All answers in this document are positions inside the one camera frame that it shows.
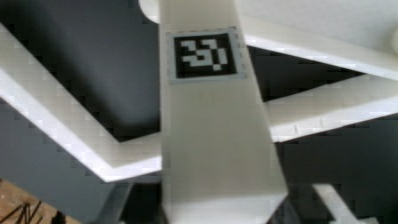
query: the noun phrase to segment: white pillar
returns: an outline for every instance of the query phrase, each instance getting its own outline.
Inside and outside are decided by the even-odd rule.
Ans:
[[[287,197],[234,0],[161,2],[164,209],[255,224]]]

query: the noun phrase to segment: white structure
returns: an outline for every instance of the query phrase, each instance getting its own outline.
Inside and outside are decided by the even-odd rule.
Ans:
[[[333,213],[335,221],[331,224],[379,224],[376,218],[358,220],[333,185],[315,184],[314,187]]]

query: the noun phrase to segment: qr-like tag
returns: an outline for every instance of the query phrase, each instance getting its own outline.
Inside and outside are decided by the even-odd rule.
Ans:
[[[221,80],[242,77],[237,39],[234,28],[171,35],[173,81]]]

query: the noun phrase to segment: dark gray surface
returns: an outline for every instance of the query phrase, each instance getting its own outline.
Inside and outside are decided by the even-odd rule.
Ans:
[[[159,28],[138,1],[0,0],[0,21],[118,139],[157,132]],[[251,54],[266,100],[360,75],[269,51],[251,48]],[[390,118],[278,146],[305,223],[331,219],[314,182],[337,184],[360,216],[385,215],[383,223],[398,223],[398,126],[397,116]],[[0,126],[0,177],[84,223],[93,222],[115,184],[86,175],[91,172],[8,104]]]

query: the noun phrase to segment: white frame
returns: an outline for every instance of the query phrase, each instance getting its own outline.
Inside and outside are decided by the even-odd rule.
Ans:
[[[398,63],[392,63],[394,59],[386,58],[386,55],[378,55],[376,52],[363,49],[363,54],[369,54],[370,59],[376,59],[376,61],[351,61],[347,57],[354,54],[351,53],[353,46],[347,46],[347,51],[344,52],[347,57],[346,55],[330,54],[331,52],[317,50],[317,46],[303,48],[294,43],[282,41],[285,40],[289,28],[250,19],[244,19],[242,22],[253,26],[253,33],[246,35],[246,41],[253,46],[351,69],[351,65],[356,64],[358,71],[370,72],[374,75],[398,80]],[[255,26],[258,23],[262,23],[260,27],[264,27],[264,30],[258,29],[257,31]],[[262,38],[267,30],[269,39]],[[298,42],[306,38],[321,39],[322,37],[303,33]],[[104,181],[118,181],[161,171],[161,133],[120,143],[4,26],[0,26],[0,47],[0,97]],[[274,141],[287,141],[398,113],[397,85],[397,82],[385,78],[365,76],[271,101],[266,107],[271,111],[269,120]],[[326,96],[330,92],[335,92],[337,88],[340,92],[347,92],[346,98],[335,98],[338,100],[337,105],[326,107],[319,115],[312,111],[301,111],[301,116],[282,114],[282,110],[303,108],[301,105],[308,105],[308,103],[315,105],[322,99],[328,100]],[[383,93],[379,99],[370,99],[367,102],[362,101],[353,104],[346,103],[351,100],[354,101],[354,96],[367,95],[370,91]]]

